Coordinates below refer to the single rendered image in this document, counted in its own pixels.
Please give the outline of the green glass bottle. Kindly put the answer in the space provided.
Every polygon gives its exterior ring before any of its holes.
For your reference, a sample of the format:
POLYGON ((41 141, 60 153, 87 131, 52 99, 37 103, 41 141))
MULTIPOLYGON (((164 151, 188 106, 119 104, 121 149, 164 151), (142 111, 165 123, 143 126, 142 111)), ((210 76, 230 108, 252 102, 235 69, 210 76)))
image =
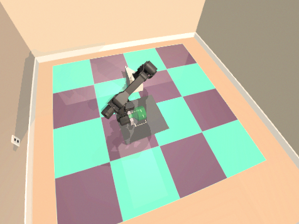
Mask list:
POLYGON ((143 106, 135 107, 132 114, 128 115, 129 118, 135 118, 137 121, 146 119, 146 111, 143 106))

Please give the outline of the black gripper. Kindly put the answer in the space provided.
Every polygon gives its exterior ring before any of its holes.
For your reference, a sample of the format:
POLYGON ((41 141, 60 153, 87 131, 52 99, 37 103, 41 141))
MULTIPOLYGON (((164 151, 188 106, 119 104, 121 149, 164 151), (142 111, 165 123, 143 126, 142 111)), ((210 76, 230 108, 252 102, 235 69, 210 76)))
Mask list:
POLYGON ((130 119, 127 113, 125 113, 125 108, 122 109, 122 111, 117 112, 117 115, 120 115, 119 122, 121 126, 124 126, 128 123, 130 123, 130 119))

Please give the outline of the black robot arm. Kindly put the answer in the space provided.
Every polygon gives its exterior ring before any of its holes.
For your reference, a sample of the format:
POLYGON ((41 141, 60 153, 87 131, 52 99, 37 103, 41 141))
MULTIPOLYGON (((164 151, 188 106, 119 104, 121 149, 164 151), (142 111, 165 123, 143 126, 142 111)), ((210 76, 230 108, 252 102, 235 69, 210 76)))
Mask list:
POLYGON ((103 109, 101 114, 109 119, 113 113, 122 111, 125 108, 126 113, 130 110, 134 110, 134 104, 129 100, 129 96, 147 79, 153 77, 157 72, 157 68, 154 64, 148 60, 144 64, 141 64, 137 71, 133 74, 134 81, 122 92, 115 94, 108 105, 103 109), (149 75, 149 76, 148 76, 149 75))

